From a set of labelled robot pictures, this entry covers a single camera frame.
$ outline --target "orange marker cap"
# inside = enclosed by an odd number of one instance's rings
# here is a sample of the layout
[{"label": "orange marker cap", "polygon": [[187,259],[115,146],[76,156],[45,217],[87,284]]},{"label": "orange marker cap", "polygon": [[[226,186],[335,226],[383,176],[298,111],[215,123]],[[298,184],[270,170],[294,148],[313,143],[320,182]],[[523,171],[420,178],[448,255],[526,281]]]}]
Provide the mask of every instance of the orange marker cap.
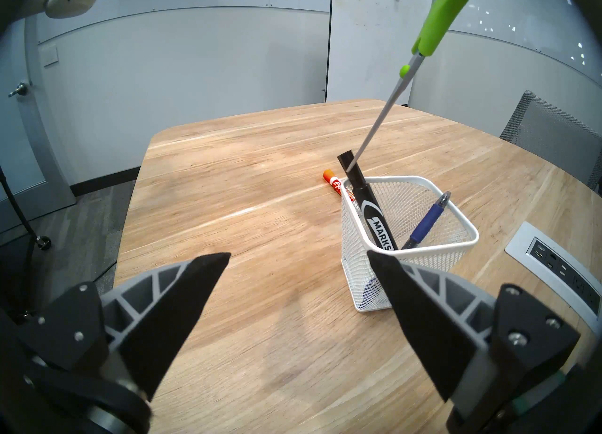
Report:
[{"label": "orange marker cap", "polygon": [[328,183],[330,183],[330,179],[335,176],[335,172],[333,172],[332,170],[325,170],[324,171],[324,180],[326,180]]}]

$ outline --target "white mesh pencil holder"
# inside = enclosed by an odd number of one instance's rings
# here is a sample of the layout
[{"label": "white mesh pencil holder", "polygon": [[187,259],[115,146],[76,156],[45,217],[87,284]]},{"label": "white mesh pencil holder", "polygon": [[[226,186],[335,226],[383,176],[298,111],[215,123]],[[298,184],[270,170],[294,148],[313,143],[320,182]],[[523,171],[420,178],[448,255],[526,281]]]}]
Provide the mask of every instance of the white mesh pencil holder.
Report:
[{"label": "white mesh pencil holder", "polygon": [[[401,247],[414,228],[443,194],[421,176],[370,176],[366,181],[380,205],[393,238]],[[343,182],[350,187],[349,180]],[[428,235],[414,249],[386,251],[373,242],[357,202],[341,190],[343,248],[341,262],[353,304],[358,311],[390,308],[391,304],[376,279],[366,251],[369,249],[448,272],[479,240],[479,232],[450,201]]]}]

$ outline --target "power outlet box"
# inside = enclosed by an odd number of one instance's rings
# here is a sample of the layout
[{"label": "power outlet box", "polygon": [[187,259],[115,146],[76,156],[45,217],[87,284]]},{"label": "power outlet box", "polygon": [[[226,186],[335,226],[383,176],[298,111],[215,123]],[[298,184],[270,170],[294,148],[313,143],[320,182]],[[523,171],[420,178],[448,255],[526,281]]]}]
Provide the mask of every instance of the power outlet box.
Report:
[{"label": "power outlet box", "polygon": [[505,251],[554,290],[602,337],[602,284],[567,250],[523,222]]},{"label": "power outlet box", "polygon": [[558,256],[558,254],[544,245],[544,243],[537,238],[535,238],[529,254],[544,264],[556,274],[560,280],[571,287],[579,298],[581,298],[581,300],[583,300],[596,315],[598,314],[600,309],[600,295],[568,262]]}]

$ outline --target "gray chair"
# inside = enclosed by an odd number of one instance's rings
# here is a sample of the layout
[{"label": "gray chair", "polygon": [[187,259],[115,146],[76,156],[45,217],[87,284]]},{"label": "gray chair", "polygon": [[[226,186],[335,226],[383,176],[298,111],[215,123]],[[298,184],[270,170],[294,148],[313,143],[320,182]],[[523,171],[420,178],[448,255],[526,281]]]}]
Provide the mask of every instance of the gray chair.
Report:
[{"label": "gray chair", "polygon": [[592,190],[602,181],[602,137],[529,90],[500,138],[560,167]]}]

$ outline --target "door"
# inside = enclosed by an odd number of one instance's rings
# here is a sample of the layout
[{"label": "door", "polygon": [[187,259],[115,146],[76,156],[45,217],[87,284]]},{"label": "door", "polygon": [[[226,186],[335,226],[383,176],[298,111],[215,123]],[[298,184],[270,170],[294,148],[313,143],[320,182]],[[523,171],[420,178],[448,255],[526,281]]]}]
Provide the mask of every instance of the door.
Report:
[{"label": "door", "polygon": [[[25,21],[13,23],[0,38],[0,166],[27,219],[75,203],[48,142],[28,76]],[[20,86],[19,93],[8,97]],[[20,224],[0,187],[0,232]]]},{"label": "door", "polygon": [[[387,101],[432,0],[332,0],[326,101]],[[397,100],[407,104],[411,83]]]}]

